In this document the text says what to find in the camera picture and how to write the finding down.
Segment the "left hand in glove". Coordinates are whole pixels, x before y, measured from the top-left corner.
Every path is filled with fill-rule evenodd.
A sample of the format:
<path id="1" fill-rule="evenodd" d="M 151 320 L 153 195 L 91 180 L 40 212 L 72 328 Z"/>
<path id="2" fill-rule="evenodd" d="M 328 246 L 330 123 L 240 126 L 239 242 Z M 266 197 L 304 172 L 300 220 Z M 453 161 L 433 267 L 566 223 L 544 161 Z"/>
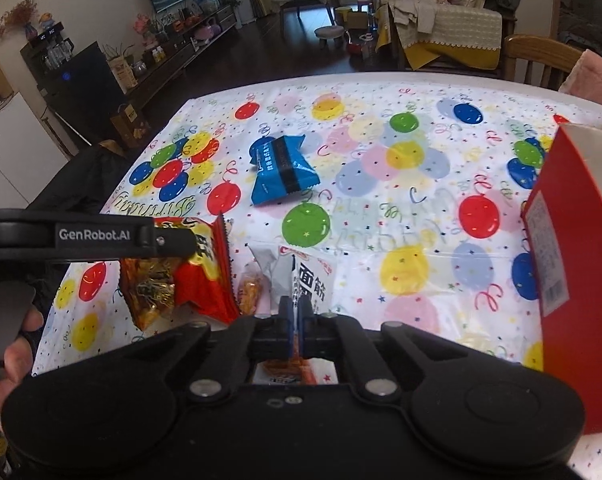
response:
<path id="1" fill-rule="evenodd" d="M 33 350 L 24 336 L 16 338 L 5 350 L 4 367 L 0 372 L 0 413 L 10 393 L 31 373 L 33 362 Z"/>

